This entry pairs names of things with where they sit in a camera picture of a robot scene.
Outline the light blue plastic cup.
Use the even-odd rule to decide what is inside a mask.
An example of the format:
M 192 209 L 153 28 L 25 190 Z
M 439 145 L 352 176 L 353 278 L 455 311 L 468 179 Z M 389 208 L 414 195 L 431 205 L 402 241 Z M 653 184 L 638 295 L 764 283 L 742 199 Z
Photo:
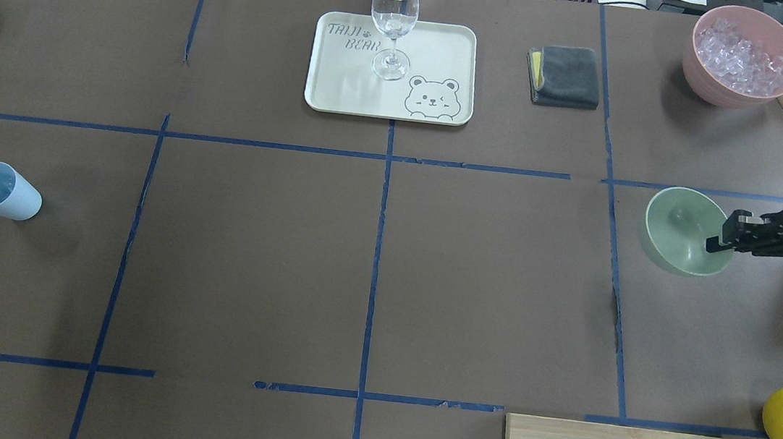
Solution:
M 0 162 L 0 217 L 26 221 L 41 209 L 40 192 L 19 171 Z

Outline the green bowl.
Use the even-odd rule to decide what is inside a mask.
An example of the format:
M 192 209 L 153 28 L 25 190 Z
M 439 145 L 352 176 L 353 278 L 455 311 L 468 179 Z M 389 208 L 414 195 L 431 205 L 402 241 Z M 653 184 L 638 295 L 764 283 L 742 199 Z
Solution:
M 680 276 L 705 278 L 727 269 L 734 253 L 708 252 L 727 215 L 696 189 L 668 187 L 646 204 L 640 225 L 640 245 L 656 266 Z

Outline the pink bowl with ice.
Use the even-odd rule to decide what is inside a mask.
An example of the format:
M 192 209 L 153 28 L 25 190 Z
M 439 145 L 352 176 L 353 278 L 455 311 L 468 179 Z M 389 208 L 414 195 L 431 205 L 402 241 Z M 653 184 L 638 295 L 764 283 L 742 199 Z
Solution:
M 783 95 L 783 26 L 742 5 L 708 10 L 694 26 L 682 71 L 716 107 L 746 108 Z

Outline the grey folded cloth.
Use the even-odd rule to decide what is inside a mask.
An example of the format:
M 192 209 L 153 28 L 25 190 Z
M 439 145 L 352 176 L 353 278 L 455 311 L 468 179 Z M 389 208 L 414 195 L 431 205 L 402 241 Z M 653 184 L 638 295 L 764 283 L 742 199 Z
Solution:
M 593 49 L 546 45 L 528 51 L 530 99 L 536 105 L 591 110 L 600 90 Z

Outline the cream bear tray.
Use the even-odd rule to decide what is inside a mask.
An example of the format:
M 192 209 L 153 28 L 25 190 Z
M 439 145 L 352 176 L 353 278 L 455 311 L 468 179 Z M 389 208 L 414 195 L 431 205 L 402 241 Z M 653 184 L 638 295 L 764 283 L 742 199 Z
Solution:
M 386 81 L 373 71 L 390 42 L 368 15 L 317 20 L 305 100 L 316 111 L 459 126 L 473 116 L 476 36 L 468 27 L 420 21 L 399 39 L 410 71 Z

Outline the clear wine glass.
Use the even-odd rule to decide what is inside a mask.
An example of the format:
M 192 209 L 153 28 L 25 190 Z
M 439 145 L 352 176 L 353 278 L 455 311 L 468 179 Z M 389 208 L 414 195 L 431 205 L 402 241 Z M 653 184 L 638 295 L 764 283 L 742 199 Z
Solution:
M 372 68 L 382 80 L 402 79 L 410 70 L 410 60 L 397 48 L 398 38 L 414 30 L 419 17 L 419 0 L 372 0 L 371 16 L 376 29 L 387 40 L 389 47 L 377 52 Z

